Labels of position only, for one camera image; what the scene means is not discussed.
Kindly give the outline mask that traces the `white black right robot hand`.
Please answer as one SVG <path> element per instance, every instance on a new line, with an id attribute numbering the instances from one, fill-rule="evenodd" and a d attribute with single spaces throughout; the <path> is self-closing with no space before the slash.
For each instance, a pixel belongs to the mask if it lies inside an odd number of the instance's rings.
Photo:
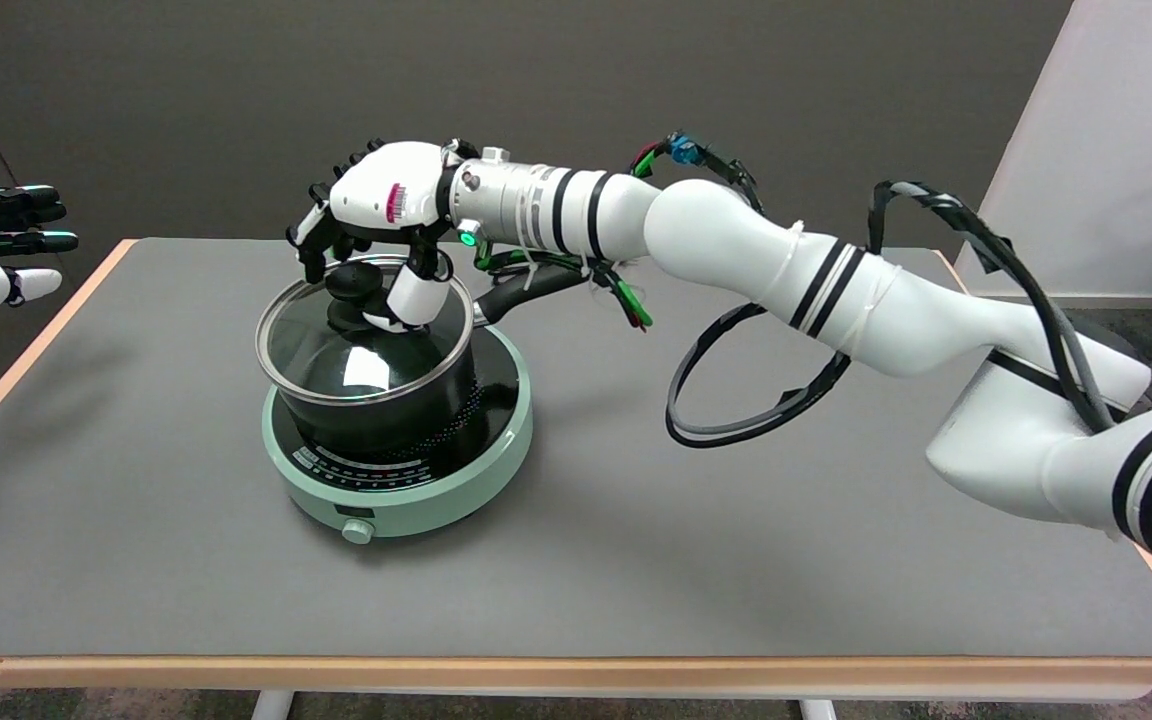
<path id="1" fill-rule="evenodd" d="M 453 265 L 439 242 L 449 232 L 445 214 L 444 172 L 456 156 L 435 143 L 370 141 L 365 152 L 334 167 L 333 182 L 308 187 L 311 209 L 285 232 L 297 252 L 306 283 L 328 273 L 328 260 L 342 270 L 353 252 L 372 243 L 408 249 L 384 306 L 362 318 L 376 328 L 401 333 L 424 328 L 442 310 L 450 291 Z"/>

